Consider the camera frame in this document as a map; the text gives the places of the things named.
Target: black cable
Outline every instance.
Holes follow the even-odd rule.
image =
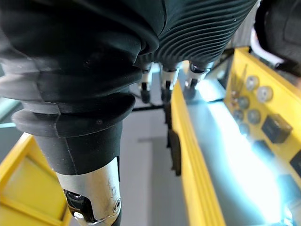
[[[136,98],[138,98],[138,99],[142,99],[141,96],[139,96],[138,94],[136,94],[136,93],[134,93],[134,92],[131,92],[131,91],[130,91],[130,94],[132,94],[134,97],[136,97]],[[150,104],[151,106],[156,106],[156,105],[153,104],[152,102],[149,102],[149,104]]]
[[[198,104],[213,104],[216,102],[222,102],[224,101],[224,98],[216,99],[216,100],[210,100],[210,101],[204,101],[204,100],[191,100],[191,101],[186,101],[186,105],[198,105]]]
[[[136,107],[133,109],[133,112],[149,111],[149,110],[157,110],[157,109],[163,109],[163,105],[154,105],[149,107]]]

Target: yellow metal frame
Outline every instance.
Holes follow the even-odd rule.
[[[29,134],[23,134],[10,153],[6,156],[3,162],[0,164],[0,223],[2,226],[10,226],[13,225],[14,220],[22,216],[24,219],[27,219],[28,222],[32,222],[30,224],[22,224],[23,226],[68,226],[71,213],[69,212],[65,200],[64,202],[64,214],[60,217],[60,219],[54,218],[53,216],[49,216],[42,211],[33,208],[30,204],[24,204],[20,201],[16,201],[16,199],[7,195],[9,191],[6,191],[6,186],[13,181],[16,183],[16,178],[14,178],[14,174],[18,171],[20,165],[23,164],[24,160],[32,162],[32,165],[37,169],[40,168],[43,173],[46,175],[50,175],[50,178],[55,179],[53,183],[59,184],[56,174],[50,169],[47,164],[45,157],[42,156],[42,153],[35,143],[33,136]],[[29,186],[36,186],[42,181],[36,181],[36,184],[32,184]],[[52,190],[50,187],[49,190],[43,191],[45,195],[52,195],[53,192],[59,192],[56,190]],[[49,205],[49,208],[56,208],[54,204]],[[13,219],[5,220],[3,219],[5,216],[4,212],[9,213],[13,216]]]
[[[181,143],[182,185],[190,225],[224,226],[224,218],[198,145],[179,82],[171,100],[173,130]]]
[[[246,76],[242,78],[246,65]],[[270,101],[260,103],[256,97],[256,90],[248,91],[246,89],[246,79],[250,75],[255,75],[259,78],[259,86],[270,86],[273,89],[273,98]],[[248,110],[258,109],[261,112],[261,122],[257,125],[252,125],[248,122],[247,110],[244,111],[243,122],[250,126],[251,135],[248,137],[250,143],[264,139],[276,156],[271,164],[271,167],[275,167],[274,171],[278,171],[279,174],[290,174],[301,188],[301,178],[289,163],[301,149],[301,90],[249,54],[246,48],[238,48],[235,50],[224,99],[231,113],[238,109],[237,105],[233,106],[231,104],[231,80],[234,76],[236,76],[236,80],[243,82],[239,96],[249,98],[250,106]],[[293,127],[291,134],[284,143],[273,144],[263,133],[261,127],[268,114],[280,114]]]

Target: round knob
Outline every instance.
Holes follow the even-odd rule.
[[[273,98],[273,90],[270,86],[260,86],[257,90],[257,99],[259,102],[268,102]]]
[[[250,127],[246,123],[241,123],[239,125],[239,131],[241,135],[248,136],[250,134]]]
[[[259,86],[259,79],[256,76],[249,76],[246,79],[246,89],[249,91],[253,91],[257,89]]]
[[[248,111],[248,120],[253,125],[258,124],[261,120],[260,111],[258,111],[257,109]]]
[[[250,101],[248,97],[239,97],[238,98],[238,106],[240,109],[247,109],[250,105]]]
[[[233,118],[235,119],[235,121],[242,121],[244,119],[244,112],[242,110],[235,110],[233,112]]]

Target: black switch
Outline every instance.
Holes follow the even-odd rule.
[[[290,164],[301,177],[301,150],[292,158]]]
[[[267,116],[261,129],[273,144],[281,144],[293,128],[279,114],[271,114]]]
[[[264,140],[257,140],[252,145],[252,151],[264,161],[270,161],[274,158],[274,154]]]

